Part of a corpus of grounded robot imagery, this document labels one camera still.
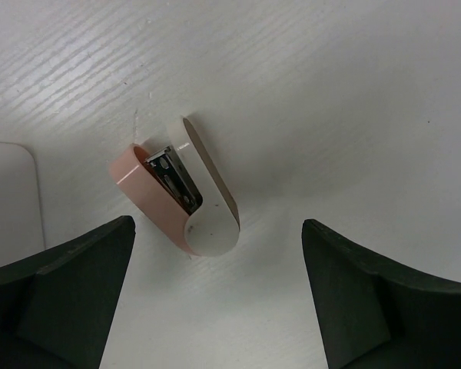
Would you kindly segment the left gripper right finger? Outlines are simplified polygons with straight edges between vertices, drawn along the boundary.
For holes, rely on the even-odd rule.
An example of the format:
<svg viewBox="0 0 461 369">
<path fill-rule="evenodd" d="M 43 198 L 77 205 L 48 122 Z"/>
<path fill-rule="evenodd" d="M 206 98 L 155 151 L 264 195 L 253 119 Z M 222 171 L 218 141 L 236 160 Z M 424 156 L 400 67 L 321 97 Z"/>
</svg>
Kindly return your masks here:
<svg viewBox="0 0 461 369">
<path fill-rule="evenodd" d="M 360 246 L 319 221 L 301 240 L 330 368 L 461 368 L 461 283 Z"/>
</svg>

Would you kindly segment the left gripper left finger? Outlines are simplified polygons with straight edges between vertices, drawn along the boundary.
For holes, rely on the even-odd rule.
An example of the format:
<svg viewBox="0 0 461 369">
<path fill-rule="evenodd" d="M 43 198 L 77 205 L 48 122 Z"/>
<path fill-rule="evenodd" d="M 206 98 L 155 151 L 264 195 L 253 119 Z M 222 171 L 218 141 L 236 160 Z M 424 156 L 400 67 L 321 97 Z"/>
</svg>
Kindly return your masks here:
<svg viewBox="0 0 461 369">
<path fill-rule="evenodd" d="M 0 267 L 0 368 L 98 368 L 134 239 L 125 215 Z"/>
</svg>

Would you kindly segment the white three-compartment organizer box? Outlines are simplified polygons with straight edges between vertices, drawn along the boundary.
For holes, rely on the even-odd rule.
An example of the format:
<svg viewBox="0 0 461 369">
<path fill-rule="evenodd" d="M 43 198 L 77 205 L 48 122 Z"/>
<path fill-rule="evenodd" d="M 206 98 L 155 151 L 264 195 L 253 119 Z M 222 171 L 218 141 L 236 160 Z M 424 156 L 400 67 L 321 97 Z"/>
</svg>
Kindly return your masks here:
<svg viewBox="0 0 461 369">
<path fill-rule="evenodd" d="M 35 160 L 0 142 L 0 267 L 45 250 Z"/>
</svg>

